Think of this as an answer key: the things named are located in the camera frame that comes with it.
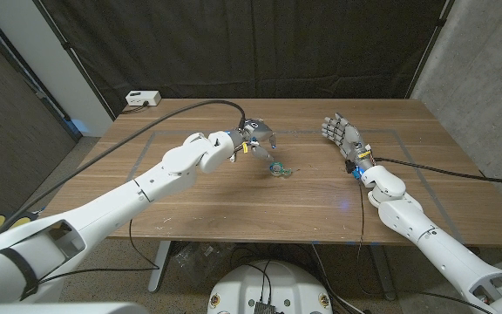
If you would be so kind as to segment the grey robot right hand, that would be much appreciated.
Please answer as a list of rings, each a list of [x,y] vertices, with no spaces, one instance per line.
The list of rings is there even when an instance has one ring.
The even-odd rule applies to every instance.
[[[339,147],[349,173],[362,175],[375,166],[370,145],[340,113],[336,113],[334,118],[324,118],[322,135]]]

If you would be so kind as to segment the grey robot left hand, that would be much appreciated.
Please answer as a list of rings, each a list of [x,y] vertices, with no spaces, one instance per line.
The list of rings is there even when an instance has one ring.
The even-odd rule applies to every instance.
[[[234,153],[229,158],[231,162],[235,162],[240,150],[251,153],[257,159],[274,160],[270,152],[260,144],[261,141],[268,140],[272,148],[276,146],[275,133],[262,119],[246,119],[243,128],[229,131],[228,134],[234,143]]]

